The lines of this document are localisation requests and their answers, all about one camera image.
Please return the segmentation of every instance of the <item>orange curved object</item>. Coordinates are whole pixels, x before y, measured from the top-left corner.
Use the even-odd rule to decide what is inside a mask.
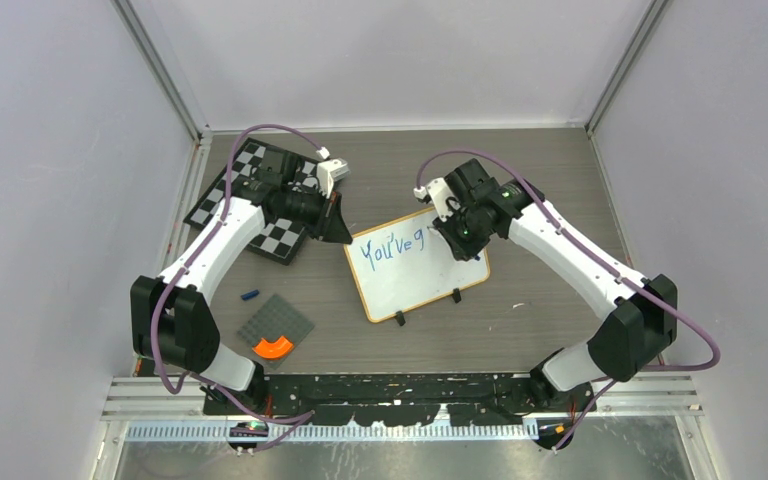
[[[274,342],[267,342],[265,338],[261,338],[260,343],[258,343],[252,350],[262,358],[276,360],[290,353],[293,350],[293,347],[295,347],[293,342],[287,340],[287,337],[284,335],[281,335],[278,337],[278,340],[275,340]]]

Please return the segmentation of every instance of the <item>gray wood tabletop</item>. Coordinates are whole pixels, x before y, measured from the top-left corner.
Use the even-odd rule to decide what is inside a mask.
[[[471,147],[493,153],[540,188],[547,199],[606,252],[623,258],[622,245],[595,155],[582,129],[448,130],[324,133],[315,135],[333,156],[349,162],[341,182],[343,215],[353,233],[423,208],[413,197],[417,167],[434,153]],[[291,135],[261,140],[306,156],[312,148]],[[233,136],[216,136],[202,189],[224,168]],[[426,179],[441,176],[468,156],[440,159]],[[509,176],[489,162],[500,183]],[[190,240],[195,233],[190,233]],[[553,351],[589,338],[599,320],[578,294],[526,250],[494,237],[490,278],[450,299],[373,324],[366,319],[342,245],[308,239],[283,266],[243,252],[211,303],[223,342],[256,358],[237,330],[273,294],[316,327],[278,369],[284,373],[527,371]],[[242,293],[259,297],[243,302]]]

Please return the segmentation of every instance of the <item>white wall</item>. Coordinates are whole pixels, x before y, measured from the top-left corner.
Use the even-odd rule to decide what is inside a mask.
[[[109,2],[0,2],[0,479],[94,453],[191,149]]]
[[[134,3],[190,110],[233,130],[581,124],[648,1]]]
[[[597,140],[638,266],[722,346],[695,379],[728,470],[768,478],[768,2],[673,2]]]

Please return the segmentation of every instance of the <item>black and white checkered board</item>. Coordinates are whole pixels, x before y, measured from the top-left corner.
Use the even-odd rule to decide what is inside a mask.
[[[247,139],[240,148],[231,169],[231,181],[240,175],[249,177],[257,169],[263,159],[267,144],[254,139]],[[315,192],[318,180],[315,176],[316,163],[314,160],[302,157],[304,164],[296,174],[295,189]],[[216,176],[204,195],[196,202],[184,218],[184,223],[198,230],[203,230],[219,207],[219,201],[225,195],[225,168]],[[260,235],[246,246],[246,250],[263,255],[283,265],[289,265],[307,238],[307,231],[301,223],[278,219],[275,223],[267,223]]]

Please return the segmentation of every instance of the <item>whiteboard orange frame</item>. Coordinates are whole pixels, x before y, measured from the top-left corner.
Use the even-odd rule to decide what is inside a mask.
[[[424,213],[430,212],[431,210],[434,210],[434,208],[433,207],[425,208],[425,209],[420,210],[418,212],[411,213],[410,215],[405,215],[404,217],[399,217],[399,218],[397,218],[395,220],[391,220],[391,221],[389,221],[387,223],[382,223],[381,225],[378,225],[377,227],[367,228],[366,230],[364,230],[362,232],[358,232],[358,233],[352,235],[352,238],[354,239],[355,237],[360,237],[361,235],[366,235],[367,233],[371,233],[371,232],[374,232],[376,230],[381,230],[382,228],[387,228],[390,225],[402,222],[402,221],[407,220],[409,218],[417,217],[417,216],[422,215]],[[355,281],[355,288],[357,288],[358,295],[360,295],[360,301],[363,304],[363,312],[366,314],[367,320],[369,320],[372,323],[380,323],[380,322],[383,322],[385,320],[389,320],[391,318],[395,318],[395,316],[396,316],[395,312],[392,315],[389,315],[389,316],[384,317],[384,318],[379,318],[379,319],[376,319],[376,320],[373,320],[372,317],[369,316],[369,307],[366,306],[366,299],[363,296],[363,290],[361,290],[361,288],[360,288],[360,282],[358,281],[358,278],[357,278],[357,272],[355,272],[354,263],[352,263],[352,256],[349,254],[349,246],[348,245],[343,245],[343,252],[345,252],[346,260],[349,262],[349,269],[351,269],[351,271],[352,271],[352,278]],[[487,255],[487,249],[486,248],[484,249],[484,262],[487,264],[487,276],[485,276],[481,280],[478,280],[477,282],[473,282],[473,283],[470,283],[469,285],[466,285],[464,287],[458,287],[458,288],[460,288],[461,290],[466,290],[467,288],[474,287],[474,286],[478,285],[479,283],[483,283],[488,278],[490,278],[490,258]],[[410,312],[411,310],[416,310],[419,307],[428,305],[429,303],[434,303],[437,300],[449,297],[451,295],[452,295],[451,293],[444,293],[443,295],[440,295],[438,297],[432,298],[430,300],[426,300],[426,301],[424,301],[422,303],[418,303],[416,305],[413,305],[413,306],[410,306],[410,307],[407,307],[407,308],[403,308],[402,309],[402,313],[407,313],[407,312]]]

